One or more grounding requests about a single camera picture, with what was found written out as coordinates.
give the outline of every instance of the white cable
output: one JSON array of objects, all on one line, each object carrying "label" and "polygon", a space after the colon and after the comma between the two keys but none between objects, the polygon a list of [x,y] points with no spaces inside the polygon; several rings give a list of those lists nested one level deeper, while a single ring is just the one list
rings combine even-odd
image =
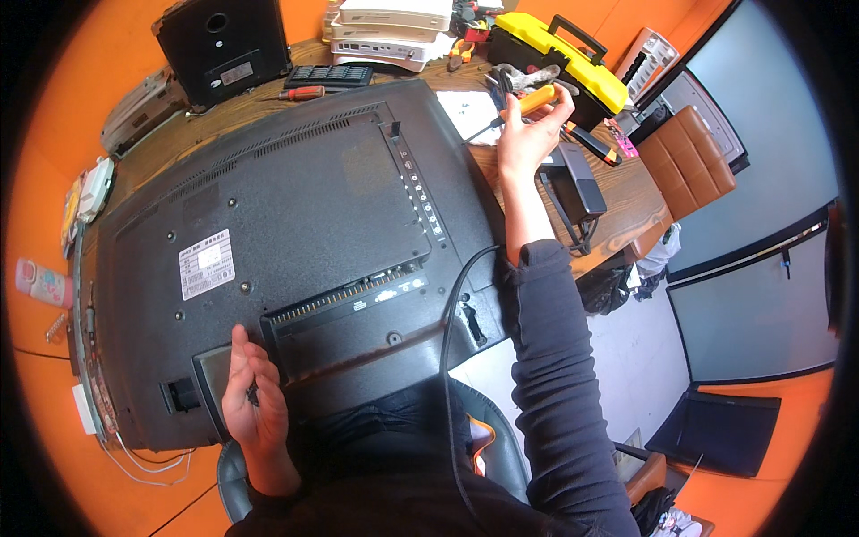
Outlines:
[{"label": "white cable", "polygon": [[157,470],[152,470],[151,468],[145,468],[145,467],[140,466],[140,463],[135,461],[134,456],[131,453],[129,453],[128,448],[125,446],[125,443],[122,441],[122,436],[119,435],[119,431],[116,432],[116,437],[117,437],[117,440],[119,440],[119,445],[122,446],[123,451],[125,451],[125,454],[128,455],[129,459],[131,459],[131,462],[134,463],[134,466],[140,468],[141,470],[143,470],[146,473],[161,473],[161,472],[166,472],[170,468],[176,468],[178,465],[182,464],[182,459],[185,457],[185,455],[189,455],[191,453],[191,451],[188,450],[185,453],[183,453],[181,455],[181,457],[176,462],[171,464],[170,466],[158,468]]},{"label": "white cable", "polygon": [[[101,445],[101,448],[105,450],[105,453],[107,453],[107,456],[110,457],[110,460],[113,461],[113,463],[116,464],[116,466],[118,466],[119,469],[122,470],[122,472],[125,475],[134,479],[138,483],[143,483],[144,485],[173,486],[173,485],[176,485],[177,483],[181,483],[182,481],[184,481],[185,478],[188,477],[188,473],[191,471],[191,454],[189,453],[187,455],[188,461],[187,461],[187,464],[185,466],[185,475],[183,475],[179,479],[176,479],[173,483],[161,483],[159,481],[147,481],[146,479],[138,479],[138,478],[134,477],[133,475],[131,475],[130,473],[128,473],[128,470],[126,470],[121,464],[119,464],[119,461],[117,461],[116,459],[113,458],[113,455],[110,454],[110,451],[107,450],[107,446],[105,446],[101,442],[101,440],[99,440],[99,444]],[[180,457],[180,461],[182,459],[184,459],[185,457],[186,457],[185,455],[182,455]]]}]

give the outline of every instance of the black office chair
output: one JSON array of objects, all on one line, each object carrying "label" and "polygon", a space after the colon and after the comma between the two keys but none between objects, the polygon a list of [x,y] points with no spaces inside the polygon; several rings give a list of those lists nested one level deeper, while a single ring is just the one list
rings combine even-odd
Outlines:
[{"label": "black office chair", "polygon": [[[454,379],[450,380],[450,385],[462,398],[466,412],[495,430],[495,441],[481,454],[486,462],[486,477],[520,501],[528,503],[525,495],[528,469],[513,427],[488,397]],[[247,467],[245,456],[235,441],[226,443],[221,449],[221,458],[217,462],[217,486],[229,521],[235,524],[244,519],[251,510],[247,497]]]}]

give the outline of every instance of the orange screwdriver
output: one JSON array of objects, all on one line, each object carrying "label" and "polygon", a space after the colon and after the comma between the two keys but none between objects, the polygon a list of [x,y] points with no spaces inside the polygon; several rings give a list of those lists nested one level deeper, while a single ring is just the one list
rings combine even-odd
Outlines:
[{"label": "orange screwdriver", "polygon": [[[546,84],[542,88],[537,91],[525,95],[521,99],[519,99],[519,107],[522,109],[522,117],[524,118],[529,113],[537,110],[543,105],[547,105],[550,102],[554,101],[557,98],[557,92],[555,91],[554,84]],[[463,143],[471,142],[475,137],[480,136],[482,133],[488,131],[494,127],[500,127],[504,125],[504,121],[507,119],[507,110],[502,110],[500,112],[499,117],[495,118],[492,123],[489,124],[485,129],[478,132],[477,134],[469,137]],[[567,121],[566,124],[562,127],[564,132],[572,136],[578,143],[585,146],[585,149],[589,150],[594,155],[597,155],[600,159],[602,159],[606,164],[611,167],[615,167],[620,164],[620,156],[614,152],[614,150],[600,140],[596,139],[593,134],[588,131],[585,131],[580,126],[576,125],[572,121]]]},{"label": "orange screwdriver", "polygon": [[285,89],[277,97],[265,97],[261,101],[310,101],[325,96],[325,86],[303,86]]},{"label": "orange screwdriver", "polygon": [[[522,117],[524,118],[529,113],[536,110],[537,108],[540,108],[543,105],[547,105],[550,102],[554,101],[555,99],[557,99],[557,92],[555,91],[555,85],[554,84],[546,84],[545,86],[538,89],[537,91],[535,91],[531,94],[525,95],[524,97],[519,99],[519,108],[521,108],[521,110],[522,110]],[[502,110],[499,113],[499,116],[497,118],[493,119],[492,123],[489,123],[486,126],[486,128],[482,129],[480,132],[477,132],[476,134],[471,135],[470,137],[468,137],[467,140],[463,140],[462,143],[469,143],[474,138],[480,136],[481,134],[488,131],[489,129],[494,129],[496,127],[500,127],[501,125],[504,125],[504,121],[506,121],[506,120],[507,120],[507,110]]]}]

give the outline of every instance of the wire cutter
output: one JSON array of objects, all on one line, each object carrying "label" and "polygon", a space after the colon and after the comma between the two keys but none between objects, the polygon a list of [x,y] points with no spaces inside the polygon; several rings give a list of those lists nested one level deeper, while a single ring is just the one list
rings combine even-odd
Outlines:
[{"label": "wire cutter", "polygon": [[454,43],[454,48],[450,49],[448,56],[448,71],[454,72],[463,64],[472,61],[472,52],[476,43],[466,40],[458,40]]}]

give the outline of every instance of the product label sticker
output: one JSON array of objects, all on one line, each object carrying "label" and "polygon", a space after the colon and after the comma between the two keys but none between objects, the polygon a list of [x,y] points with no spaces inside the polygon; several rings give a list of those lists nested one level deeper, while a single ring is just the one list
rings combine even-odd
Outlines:
[{"label": "product label sticker", "polygon": [[179,274],[183,301],[233,281],[235,268],[229,229],[179,252]]},{"label": "product label sticker", "polygon": [[253,74],[253,68],[251,67],[250,62],[245,62],[241,65],[236,65],[233,69],[225,70],[221,73],[221,80],[223,80],[223,85],[228,86],[233,82],[238,82],[242,78],[247,78]]}]

